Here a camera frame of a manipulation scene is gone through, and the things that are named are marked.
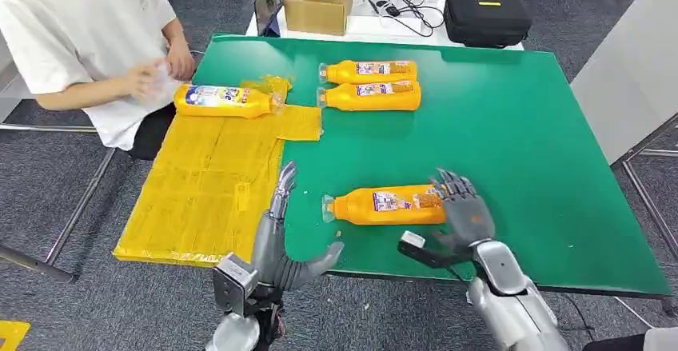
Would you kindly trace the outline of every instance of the cardboard box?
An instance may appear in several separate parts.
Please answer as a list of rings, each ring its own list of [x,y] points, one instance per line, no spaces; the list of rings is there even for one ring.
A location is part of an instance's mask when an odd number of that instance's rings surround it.
[[[287,29],[344,35],[353,0],[283,0]]]

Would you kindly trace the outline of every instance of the orange bottle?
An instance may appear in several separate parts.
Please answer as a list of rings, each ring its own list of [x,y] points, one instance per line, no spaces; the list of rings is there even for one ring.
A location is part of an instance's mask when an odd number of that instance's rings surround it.
[[[174,105],[182,115],[196,117],[256,118],[276,112],[281,97],[241,87],[195,86],[184,83],[174,92]]]
[[[408,110],[421,103],[417,81],[351,85],[344,83],[333,89],[318,88],[318,107],[334,107],[344,111]]]
[[[412,61],[354,62],[343,61],[336,65],[320,64],[320,82],[378,83],[417,80],[417,64]]]
[[[343,197],[325,195],[323,220],[354,225],[438,225],[445,221],[442,202],[432,185],[355,189]]]

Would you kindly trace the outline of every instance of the yellow plastic wrap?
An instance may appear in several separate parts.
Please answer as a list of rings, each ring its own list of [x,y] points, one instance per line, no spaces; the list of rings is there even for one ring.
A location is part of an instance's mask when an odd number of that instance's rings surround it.
[[[0,351],[15,351],[29,328],[22,321],[0,321]]]
[[[249,261],[280,170],[283,141],[316,141],[321,111],[285,106],[256,119],[177,115],[113,254],[210,267]]]

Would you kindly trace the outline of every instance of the robotic hand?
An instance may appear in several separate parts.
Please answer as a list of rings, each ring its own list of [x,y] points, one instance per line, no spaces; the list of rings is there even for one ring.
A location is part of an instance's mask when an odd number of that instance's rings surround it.
[[[304,285],[331,269],[344,244],[335,241],[319,257],[293,261],[285,252],[285,212],[297,167],[288,163],[268,210],[259,220],[251,264],[229,253],[213,268],[214,295],[226,311],[207,351],[267,350],[283,332],[282,292]]]
[[[568,350],[555,315],[532,280],[508,246],[493,239],[494,222],[471,181],[446,170],[438,173],[442,184],[432,183],[442,199],[449,233],[438,231],[433,237],[449,253],[426,249],[425,239],[409,231],[403,234],[398,250],[433,268],[472,261],[477,275],[470,282],[469,299],[500,350]]]

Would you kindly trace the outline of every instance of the black case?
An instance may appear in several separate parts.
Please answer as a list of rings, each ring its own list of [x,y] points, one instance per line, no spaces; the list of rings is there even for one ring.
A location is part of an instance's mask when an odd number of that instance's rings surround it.
[[[521,0],[446,0],[449,40],[473,47],[505,47],[527,38],[532,19]]]

